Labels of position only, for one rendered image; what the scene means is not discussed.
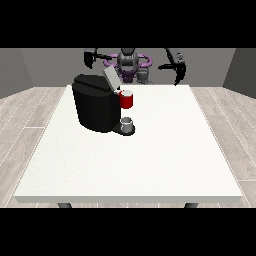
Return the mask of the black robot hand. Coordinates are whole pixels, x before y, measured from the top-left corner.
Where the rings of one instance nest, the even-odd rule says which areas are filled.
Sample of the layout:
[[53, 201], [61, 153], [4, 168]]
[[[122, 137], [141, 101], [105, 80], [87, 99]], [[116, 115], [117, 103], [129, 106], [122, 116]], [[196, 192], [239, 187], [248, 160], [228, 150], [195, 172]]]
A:
[[185, 77], [186, 74], [186, 64], [163, 64], [158, 67], [159, 70], [174, 70], [176, 72], [176, 78], [174, 85], [178, 85]]
[[84, 50], [84, 64], [90, 69], [93, 68], [93, 62], [94, 62], [96, 53], [97, 53], [96, 48], [86, 48]]

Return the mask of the pale grey machine lid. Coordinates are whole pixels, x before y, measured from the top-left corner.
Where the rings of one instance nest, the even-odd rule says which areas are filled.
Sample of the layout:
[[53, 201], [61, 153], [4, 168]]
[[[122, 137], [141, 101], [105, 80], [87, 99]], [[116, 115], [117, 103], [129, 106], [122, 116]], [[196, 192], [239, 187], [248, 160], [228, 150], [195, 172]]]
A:
[[122, 84], [113, 66], [109, 66], [103, 70], [103, 74], [113, 91], [116, 91]]

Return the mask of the small grey coffee pod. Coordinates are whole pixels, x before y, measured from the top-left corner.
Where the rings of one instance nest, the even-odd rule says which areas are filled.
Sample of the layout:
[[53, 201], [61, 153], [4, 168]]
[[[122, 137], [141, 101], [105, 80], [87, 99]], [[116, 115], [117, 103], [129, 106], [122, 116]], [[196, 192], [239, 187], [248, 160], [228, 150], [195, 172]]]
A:
[[137, 81], [142, 84], [148, 82], [149, 70], [147, 68], [140, 68], [137, 72]]

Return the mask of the black coffee machine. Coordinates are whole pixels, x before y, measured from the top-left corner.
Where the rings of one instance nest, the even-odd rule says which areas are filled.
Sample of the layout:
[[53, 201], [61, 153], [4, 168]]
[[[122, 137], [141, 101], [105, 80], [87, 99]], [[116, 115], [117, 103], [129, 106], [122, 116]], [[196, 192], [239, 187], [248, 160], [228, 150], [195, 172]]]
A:
[[123, 136], [135, 133], [135, 126], [129, 133], [121, 131], [121, 110], [118, 88], [113, 91], [104, 76], [78, 75], [72, 84], [72, 91], [79, 122], [85, 128], [101, 133], [116, 132]]

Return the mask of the red pod holder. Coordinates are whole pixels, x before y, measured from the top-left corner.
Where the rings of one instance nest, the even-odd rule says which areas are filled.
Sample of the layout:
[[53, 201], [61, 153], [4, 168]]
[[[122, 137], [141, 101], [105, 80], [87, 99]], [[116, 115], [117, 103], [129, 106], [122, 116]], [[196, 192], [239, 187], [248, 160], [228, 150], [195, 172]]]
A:
[[120, 107], [129, 109], [133, 106], [133, 92], [130, 90], [123, 90], [119, 93]]

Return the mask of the small grey cup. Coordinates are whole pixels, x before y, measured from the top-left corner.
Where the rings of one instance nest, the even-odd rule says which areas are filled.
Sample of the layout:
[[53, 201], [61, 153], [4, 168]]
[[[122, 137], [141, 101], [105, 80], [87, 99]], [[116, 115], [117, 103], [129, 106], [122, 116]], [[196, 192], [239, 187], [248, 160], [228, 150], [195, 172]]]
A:
[[121, 131], [124, 133], [129, 133], [133, 129], [133, 121], [130, 117], [123, 117], [120, 120], [120, 124], [121, 124]]

